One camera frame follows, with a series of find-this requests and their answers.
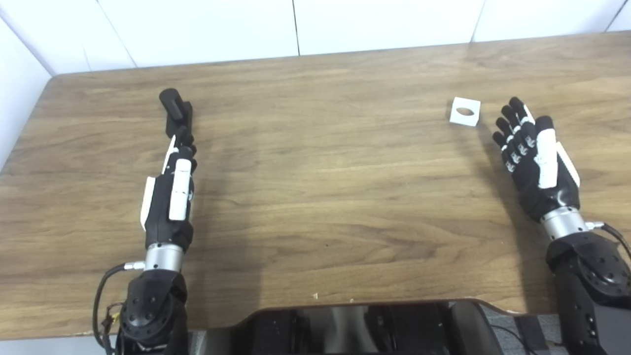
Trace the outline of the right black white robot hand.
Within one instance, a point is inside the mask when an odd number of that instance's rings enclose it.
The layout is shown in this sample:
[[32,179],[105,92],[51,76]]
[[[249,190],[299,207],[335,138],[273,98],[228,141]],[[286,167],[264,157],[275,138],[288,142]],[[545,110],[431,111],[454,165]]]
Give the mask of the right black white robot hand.
[[523,211],[535,221],[561,208],[578,211],[581,179],[558,140],[552,118],[535,118],[518,97],[512,97],[501,113],[492,139]]

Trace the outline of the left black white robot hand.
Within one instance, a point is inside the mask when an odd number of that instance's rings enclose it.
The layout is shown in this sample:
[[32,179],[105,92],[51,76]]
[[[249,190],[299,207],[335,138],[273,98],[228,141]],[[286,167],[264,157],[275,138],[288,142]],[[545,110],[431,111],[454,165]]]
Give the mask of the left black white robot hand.
[[187,252],[194,228],[190,221],[195,185],[192,175],[198,166],[194,137],[186,127],[171,136],[159,176],[149,176],[140,209],[145,231],[145,249],[151,245],[172,244]]

